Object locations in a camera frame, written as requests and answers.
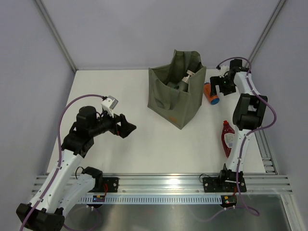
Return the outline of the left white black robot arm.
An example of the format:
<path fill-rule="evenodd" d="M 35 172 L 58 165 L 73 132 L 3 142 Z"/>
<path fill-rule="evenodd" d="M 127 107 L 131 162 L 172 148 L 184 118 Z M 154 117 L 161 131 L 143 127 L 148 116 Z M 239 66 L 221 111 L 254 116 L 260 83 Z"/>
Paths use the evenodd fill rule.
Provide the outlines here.
<path fill-rule="evenodd" d="M 87 192 L 98 192 L 103 188 L 103 173 L 93 167 L 86 167 L 81 176 L 66 190 L 68 180 L 89 149 L 94 137 L 111 132 L 121 138 L 136 130 L 123 114 L 109 115 L 103 112 L 101 118 L 93 106 L 80 108 L 76 121 L 60 146 L 59 159 L 36 195 L 27 204 L 21 203 L 16 214 L 22 225 L 32 231 L 59 231 L 70 210 Z"/>

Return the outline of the red bottle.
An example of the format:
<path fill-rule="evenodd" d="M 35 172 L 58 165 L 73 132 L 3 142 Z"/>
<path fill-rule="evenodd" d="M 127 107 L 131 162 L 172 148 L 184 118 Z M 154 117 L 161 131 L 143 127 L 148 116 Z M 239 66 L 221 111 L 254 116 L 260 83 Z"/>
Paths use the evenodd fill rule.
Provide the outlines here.
<path fill-rule="evenodd" d="M 234 144 L 234 138 L 235 138 L 235 130 L 230 126 L 227 120 L 224 120 L 221 133 L 221 142 L 224 153 L 227 158 L 230 156 L 231 149 Z"/>

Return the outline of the green pump bottle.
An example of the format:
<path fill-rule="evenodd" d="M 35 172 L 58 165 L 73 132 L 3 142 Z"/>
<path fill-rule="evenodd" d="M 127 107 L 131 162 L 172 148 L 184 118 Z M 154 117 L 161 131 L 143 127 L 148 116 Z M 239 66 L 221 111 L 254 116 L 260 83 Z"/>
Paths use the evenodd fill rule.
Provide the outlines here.
<path fill-rule="evenodd" d="M 173 83 L 173 82 L 168 82 L 167 86 L 170 87 L 170 88 L 173 88 L 173 89 L 178 89 L 179 88 L 178 84 L 177 83 Z"/>

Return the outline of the green bottle beige cap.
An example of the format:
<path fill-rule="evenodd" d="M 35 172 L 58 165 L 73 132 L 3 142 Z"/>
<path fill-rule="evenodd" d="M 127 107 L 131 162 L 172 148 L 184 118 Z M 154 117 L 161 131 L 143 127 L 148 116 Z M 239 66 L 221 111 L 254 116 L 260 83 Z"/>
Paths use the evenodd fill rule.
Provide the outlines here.
<path fill-rule="evenodd" d="M 175 87 L 175 89 L 183 92 L 187 92 L 188 86 L 189 86 L 189 79 L 191 76 L 193 76 L 195 73 L 191 70 L 187 70 L 186 76 L 182 78 L 181 81 L 179 81 Z"/>

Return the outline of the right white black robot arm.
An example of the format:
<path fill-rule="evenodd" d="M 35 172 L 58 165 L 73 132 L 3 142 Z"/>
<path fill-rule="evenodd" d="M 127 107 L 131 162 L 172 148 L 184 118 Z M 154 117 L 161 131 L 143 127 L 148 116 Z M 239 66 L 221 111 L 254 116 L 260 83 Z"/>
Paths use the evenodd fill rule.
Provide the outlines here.
<path fill-rule="evenodd" d="M 243 67 L 244 58 L 229 58 L 229 71 L 226 76 L 210 78 L 211 95 L 217 92 L 229 95 L 239 92 L 240 96 L 233 112 L 235 126 L 234 144 L 231 153 L 217 177 L 203 178 L 204 191 L 209 193 L 245 192 L 243 168 L 248 144 L 260 128 L 268 99 L 256 90 L 250 67 Z"/>

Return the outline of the orange bottle blue base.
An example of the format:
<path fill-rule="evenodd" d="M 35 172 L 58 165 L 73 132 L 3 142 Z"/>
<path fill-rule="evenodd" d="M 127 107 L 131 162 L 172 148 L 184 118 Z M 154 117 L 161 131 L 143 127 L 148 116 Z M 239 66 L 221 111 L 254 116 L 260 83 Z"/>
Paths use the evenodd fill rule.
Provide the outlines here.
<path fill-rule="evenodd" d="M 204 95 L 211 105 L 219 103 L 219 97 L 217 95 L 211 96 L 211 85 L 208 82 L 204 84 Z"/>

